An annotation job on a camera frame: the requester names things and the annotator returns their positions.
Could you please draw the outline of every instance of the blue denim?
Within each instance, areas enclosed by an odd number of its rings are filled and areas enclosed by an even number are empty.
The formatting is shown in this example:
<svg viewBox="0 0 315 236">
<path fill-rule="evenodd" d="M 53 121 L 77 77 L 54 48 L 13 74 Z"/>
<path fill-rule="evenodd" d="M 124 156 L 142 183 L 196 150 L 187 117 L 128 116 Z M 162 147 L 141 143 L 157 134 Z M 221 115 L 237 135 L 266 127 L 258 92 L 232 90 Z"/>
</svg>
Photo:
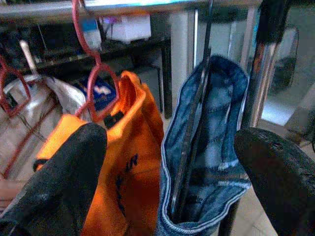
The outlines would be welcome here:
<svg viewBox="0 0 315 236">
<path fill-rule="evenodd" d="M 201 64 L 181 87 L 176 111 L 162 142 L 157 236 L 212 234 L 231 204 L 251 185 L 233 147 L 249 78 L 240 66 L 220 56 L 211 57 L 211 64 L 209 95 L 198 106 L 194 120 L 194 132 L 201 119 L 203 127 L 179 224 L 173 224 L 169 218 L 171 187 L 180 163 L 191 103 L 200 82 Z M 202 109 L 207 116 L 201 116 Z"/>
</svg>

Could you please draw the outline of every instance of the metal rail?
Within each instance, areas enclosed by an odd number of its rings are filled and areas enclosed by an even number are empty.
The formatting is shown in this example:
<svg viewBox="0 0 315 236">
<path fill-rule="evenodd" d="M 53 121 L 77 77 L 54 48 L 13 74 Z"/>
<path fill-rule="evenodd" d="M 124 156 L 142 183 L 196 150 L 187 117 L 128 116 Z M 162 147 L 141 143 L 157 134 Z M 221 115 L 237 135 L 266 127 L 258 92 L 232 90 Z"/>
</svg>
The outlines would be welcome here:
<svg viewBox="0 0 315 236">
<path fill-rule="evenodd" d="M 96 16 L 130 15 L 193 10 L 206 7 L 208 0 L 86 0 L 89 12 Z M 262 0 L 216 0 L 214 6 L 259 6 Z M 71 21 L 71 1 L 0 6 L 1 23 L 43 24 Z"/>
</svg>

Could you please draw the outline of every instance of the orange fabric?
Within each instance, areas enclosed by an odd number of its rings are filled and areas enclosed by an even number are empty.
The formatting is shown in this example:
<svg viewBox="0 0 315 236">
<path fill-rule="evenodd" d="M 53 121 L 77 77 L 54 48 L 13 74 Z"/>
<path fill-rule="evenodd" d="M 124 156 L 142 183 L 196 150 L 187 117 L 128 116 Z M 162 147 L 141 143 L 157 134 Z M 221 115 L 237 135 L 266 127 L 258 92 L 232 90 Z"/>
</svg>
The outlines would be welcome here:
<svg viewBox="0 0 315 236">
<path fill-rule="evenodd" d="M 83 236 L 152 235 L 156 226 L 162 120 L 148 87 L 135 74 L 123 72 L 119 88 L 121 98 L 111 114 L 122 111 L 124 117 L 107 131 L 106 156 Z M 38 158 L 56 152 L 55 146 L 70 136 L 64 133 L 68 125 L 82 125 L 78 118 L 67 117 L 70 120 L 61 120 Z"/>
</svg>

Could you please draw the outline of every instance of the clothes rack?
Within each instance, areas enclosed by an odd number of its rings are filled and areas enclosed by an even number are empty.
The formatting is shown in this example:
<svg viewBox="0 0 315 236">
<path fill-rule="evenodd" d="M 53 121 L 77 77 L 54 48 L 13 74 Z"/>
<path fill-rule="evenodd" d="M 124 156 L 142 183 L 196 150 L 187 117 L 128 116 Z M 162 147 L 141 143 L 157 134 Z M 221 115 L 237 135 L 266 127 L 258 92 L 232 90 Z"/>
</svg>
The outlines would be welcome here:
<svg viewBox="0 0 315 236">
<path fill-rule="evenodd" d="M 164 0 L 120 0 L 114 1 L 115 3 L 110 1 L 104 2 L 103 0 L 86 0 L 85 2 L 85 7 L 89 12 L 95 16 L 106 16 L 194 10 L 207 7 L 208 0 L 170 0 L 167 3 Z M 242 127 L 256 127 L 261 116 L 270 81 L 273 77 L 277 45 L 279 40 L 281 41 L 282 39 L 283 32 L 281 33 L 281 29 L 285 24 L 289 7 L 292 4 L 311 4 L 314 3 L 314 0 L 215 0 L 214 7 L 237 6 L 250 8 L 259 6 L 262 2 L 269 6 L 275 2 L 280 3 L 281 6 L 277 5 L 277 7 L 283 11 L 283 14 L 275 16 L 272 14 L 275 12 L 272 10 L 275 6 L 267 7 L 265 8 L 265 19 L 263 19 L 266 22 L 259 24 L 258 34 L 260 31 L 264 31 L 265 35 L 276 35 L 277 37 L 261 37 L 257 43 Z M 0 23 L 41 24 L 69 21 L 71 19 L 71 10 L 71 1 L 2 5 L 0 7 Z M 83 9 L 81 10 L 81 16 L 87 17 L 87 13 Z M 264 27 L 268 24 L 275 26 L 271 28 Z M 237 203 L 231 207 L 228 216 L 221 222 L 220 236 L 230 235 L 236 208 Z"/>
</svg>

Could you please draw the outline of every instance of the red plastic hanger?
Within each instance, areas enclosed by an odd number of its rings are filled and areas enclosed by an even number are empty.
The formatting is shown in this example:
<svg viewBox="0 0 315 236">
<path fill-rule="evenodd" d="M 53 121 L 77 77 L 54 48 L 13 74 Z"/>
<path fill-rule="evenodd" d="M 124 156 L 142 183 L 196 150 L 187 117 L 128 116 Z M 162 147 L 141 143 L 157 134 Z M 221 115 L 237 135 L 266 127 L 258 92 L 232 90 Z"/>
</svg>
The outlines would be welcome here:
<svg viewBox="0 0 315 236">
<path fill-rule="evenodd" d="M 120 79 L 116 76 L 116 73 L 114 71 L 112 71 L 112 69 L 110 68 L 109 65 L 107 65 L 101 61 L 99 52 L 91 50 L 89 48 L 89 46 L 87 45 L 87 43 L 84 39 L 84 36 L 83 36 L 81 25 L 79 23 L 78 5 L 80 5 L 80 3 L 81 3 L 81 5 L 84 6 L 83 0 L 72 0 L 72 19 L 73 19 L 74 28 L 75 28 L 75 31 L 77 33 L 77 37 L 79 39 L 79 42 L 80 42 L 83 50 L 86 52 L 86 54 L 88 54 L 89 56 L 91 56 L 95 59 L 96 65 L 92 69 L 90 76 L 89 76 L 87 101 L 75 113 L 75 115 L 77 117 L 79 117 L 83 113 L 83 111 L 85 111 L 85 109 L 88 108 L 90 110 L 90 113 L 91 113 L 92 121 L 98 122 L 98 121 L 103 120 L 106 117 L 106 115 L 111 110 L 111 108 L 114 106 L 114 104 L 119 100 L 120 92 L 119 92 L 118 82 Z M 95 85 L 97 76 L 101 71 L 105 71 L 105 72 L 109 73 L 110 76 L 112 77 L 112 79 L 114 81 L 115 89 L 116 89 L 116 97 L 110 104 L 108 104 L 106 106 L 105 109 L 103 109 L 102 111 L 97 113 L 95 110 L 95 105 L 94 105 L 93 89 L 94 89 L 94 85 Z"/>
<path fill-rule="evenodd" d="M 3 107 L 5 112 L 8 113 L 9 117 L 12 117 L 16 115 L 19 111 L 21 111 L 25 105 L 29 102 L 31 99 L 30 91 L 28 86 L 26 85 L 26 82 L 23 78 L 23 75 L 16 69 L 8 66 L 5 62 L 5 59 L 3 56 L 0 55 L 0 64 L 1 64 L 1 72 L 0 72 L 0 105 Z M 6 100 L 6 96 L 4 94 L 3 88 L 4 88 L 4 82 L 8 74 L 15 75 L 23 84 L 23 87 L 25 89 L 27 99 L 24 101 L 24 103 L 19 104 L 17 107 L 11 109 L 9 106 L 9 103 Z"/>
</svg>

